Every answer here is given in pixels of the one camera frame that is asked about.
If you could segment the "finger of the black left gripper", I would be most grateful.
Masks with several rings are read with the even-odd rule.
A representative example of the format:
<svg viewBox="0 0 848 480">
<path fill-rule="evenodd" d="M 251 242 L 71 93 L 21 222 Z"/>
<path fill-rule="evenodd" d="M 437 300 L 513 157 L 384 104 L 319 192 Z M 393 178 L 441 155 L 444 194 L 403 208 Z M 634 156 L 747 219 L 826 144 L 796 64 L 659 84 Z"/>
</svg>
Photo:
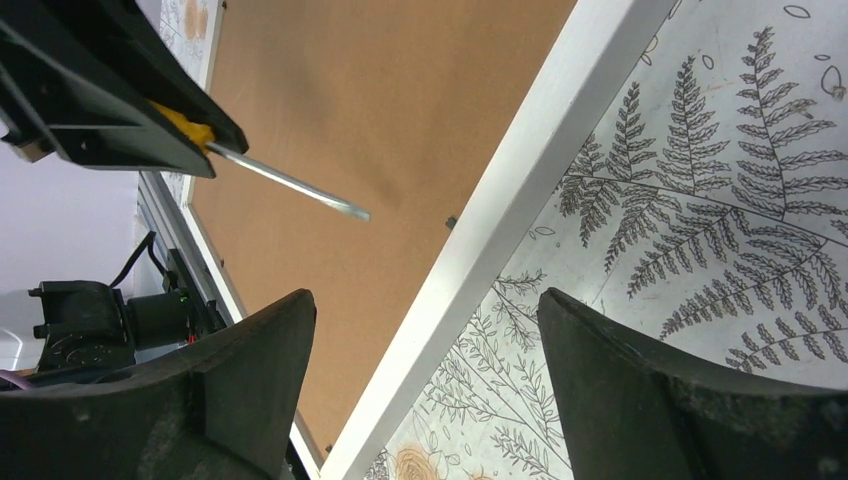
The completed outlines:
<svg viewBox="0 0 848 480">
<path fill-rule="evenodd" d="M 3 143 L 32 160 L 212 178 L 201 152 L 147 99 L 54 19 L 1 22 Z"/>
<path fill-rule="evenodd" d="M 72 36 L 162 114 L 187 141 L 235 153 L 243 130 L 188 75 L 135 1 L 45 1 Z"/>
</svg>

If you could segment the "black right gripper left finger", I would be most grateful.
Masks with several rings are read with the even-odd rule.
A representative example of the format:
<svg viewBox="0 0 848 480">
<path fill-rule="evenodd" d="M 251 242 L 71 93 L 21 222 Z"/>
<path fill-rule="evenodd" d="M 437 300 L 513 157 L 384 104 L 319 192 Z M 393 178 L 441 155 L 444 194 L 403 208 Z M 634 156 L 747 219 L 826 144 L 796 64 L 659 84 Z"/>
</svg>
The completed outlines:
<svg viewBox="0 0 848 480">
<path fill-rule="evenodd" d="M 279 479 L 316 323 L 296 290 L 92 383 L 1 396 L 5 479 Z"/>
</svg>

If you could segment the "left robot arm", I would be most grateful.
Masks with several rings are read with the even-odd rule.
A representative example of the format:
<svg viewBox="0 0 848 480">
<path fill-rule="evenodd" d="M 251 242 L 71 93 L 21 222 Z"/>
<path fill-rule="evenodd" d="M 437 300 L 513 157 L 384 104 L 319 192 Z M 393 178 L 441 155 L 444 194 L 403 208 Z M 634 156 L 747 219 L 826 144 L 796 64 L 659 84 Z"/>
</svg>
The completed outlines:
<svg viewBox="0 0 848 480">
<path fill-rule="evenodd" d="M 248 148 L 241 128 L 185 72 L 134 1 L 1 5 L 3 142 L 93 170 L 211 178 L 211 144 Z M 44 281 L 38 373 L 130 366 L 139 350 L 194 340 L 222 321 L 175 272 L 162 294 L 124 299 L 116 282 Z"/>
</svg>

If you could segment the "yellow handled screwdriver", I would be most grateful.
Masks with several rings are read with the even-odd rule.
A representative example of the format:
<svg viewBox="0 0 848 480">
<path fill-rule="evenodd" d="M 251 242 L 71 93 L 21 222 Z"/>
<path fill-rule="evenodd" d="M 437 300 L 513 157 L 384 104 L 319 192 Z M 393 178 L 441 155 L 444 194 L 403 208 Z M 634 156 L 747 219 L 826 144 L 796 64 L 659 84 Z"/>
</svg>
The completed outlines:
<svg viewBox="0 0 848 480">
<path fill-rule="evenodd" d="M 287 175 L 245 154 L 238 153 L 216 142 L 215 134 L 209 125 L 190 121 L 184 114 L 150 100 L 153 107 L 168 119 L 188 140 L 200 148 L 204 154 L 214 153 L 232 163 L 265 178 L 273 180 L 287 188 L 312 198 L 320 203 L 346 215 L 369 221 L 371 215 L 359 206 L 332 195 L 297 178 Z"/>
</svg>

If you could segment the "white picture frame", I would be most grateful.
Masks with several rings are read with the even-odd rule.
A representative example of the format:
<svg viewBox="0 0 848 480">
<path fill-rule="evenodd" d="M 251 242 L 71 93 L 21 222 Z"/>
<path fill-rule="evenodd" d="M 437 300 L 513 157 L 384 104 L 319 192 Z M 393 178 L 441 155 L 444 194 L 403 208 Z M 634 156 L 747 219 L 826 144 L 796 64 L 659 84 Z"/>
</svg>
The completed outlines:
<svg viewBox="0 0 848 480">
<path fill-rule="evenodd" d="M 362 221 L 221 158 L 145 175 L 162 236 L 225 316 L 318 308 L 292 429 L 310 479 L 359 479 L 636 65 L 668 1 L 211 1 L 202 85 L 252 156 Z"/>
</svg>

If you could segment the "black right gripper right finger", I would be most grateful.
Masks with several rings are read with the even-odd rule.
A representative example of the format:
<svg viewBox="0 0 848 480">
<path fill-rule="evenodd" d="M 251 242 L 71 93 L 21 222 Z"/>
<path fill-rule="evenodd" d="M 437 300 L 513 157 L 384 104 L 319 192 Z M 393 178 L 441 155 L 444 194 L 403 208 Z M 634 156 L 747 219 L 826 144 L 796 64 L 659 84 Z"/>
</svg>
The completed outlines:
<svg viewBox="0 0 848 480">
<path fill-rule="evenodd" d="M 701 359 L 557 290 L 538 325 L 578 479 L 843 479 L 847 395 Z"/>
</svg>

